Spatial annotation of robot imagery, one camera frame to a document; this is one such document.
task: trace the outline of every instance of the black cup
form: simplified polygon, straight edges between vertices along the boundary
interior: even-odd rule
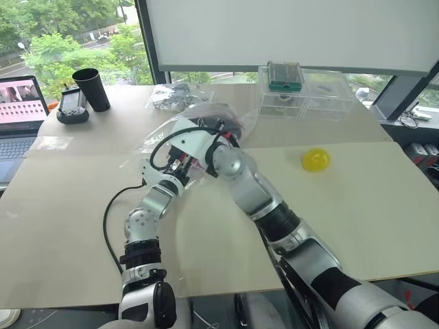
[[[76,71],[71,77],[81,88],[94,111],[103,112],[110,108],[110,102],[97,69],[82,69]]]

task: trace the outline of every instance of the tree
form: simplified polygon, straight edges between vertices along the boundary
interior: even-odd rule
[[[385,85],[389,82],[390,76],[387,75],[364,75],[364,74],[349,74],[348,81],[354,84],[359,84],[368,87],[373,91],[380,93]],[[353,92],[357,91],[358,86],[351,86]]]
[[[117,0],[71,0],[73,10],[81,17],[82,29],[87,32],[120,23],[116,15]]]
[[[15,26],[5,17],[3,12],[0,12],[0,36],[0,56],[16,50],[19,35],[15,32]]]
[[[258,82],[257,72],[246,72],[247,82]]]
[[[439,90],[426,88],[418,97],[419,105],[429,108],[439,108]]]
[[[44,96],[55,99],[60,98],[64,84],[73,84],[71,75],[79,69],[99,70],[104,84],[114,84],[129,76],[127,67],[118,63],[110,51],[81,48],[71,36],[63,38],[59,33],[33,38],[25,61],[35,70]]]
[[[77,36],[120,23],[117,0],[0,0],[0,54],[33,37],[60,33]]]
[[[145,45],[140,30],[133,25],[118,25],[119,34],[111,38],[110,51],[116,60],[131,70],[134,84],[153,84]]]
[[[212,77],[207,72],[173,72],[172,81],[208,84],[212,82]]]

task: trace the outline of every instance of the yellow ball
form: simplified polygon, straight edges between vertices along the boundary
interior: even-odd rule
[[[302,158],[303,169],[322,171],[331,164],[331,156],[324,149],[310,149]]]

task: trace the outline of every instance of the window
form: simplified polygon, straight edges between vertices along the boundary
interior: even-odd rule
[[[439,74],[432,79],[429,85],[418,96],[419,105],[439,109]]]
[[[171,72],[172,82],[194,84],[253,84],[258,82],[257,72]]]
[[[352,92],[355,94],[360,88],[369,88],[369,93],[364,92],[363,95],[357,95],[357,98],[363,103],[369,105],[383,91],[387,83],[392,79],[391,75],[375,75],[375,74],[345,74]]]
[[[133,0],[1,0],[0,77],[35,75],[48,102],[78,69],[153,84]]]

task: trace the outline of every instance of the clear plastic box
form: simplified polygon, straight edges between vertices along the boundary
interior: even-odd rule
[[[303,118],[343,119],[354,104],[355,98],[346,78],[340,72],[302,70],[309,102],[302,112]]]
[[[259,67],[258,76],[261,98],[259,115],[297,119],[307,105],[307,87],[302,85],[302,90],[298,92],[271,91],[268,88],[268,70],[266,66]]]
[[[302,70],[304,84],[297,93],[277,92],[268,88],[266,66],[259,67],[260,108],[264,117],[288,119],[342,120],[355,98],[340,72]]]

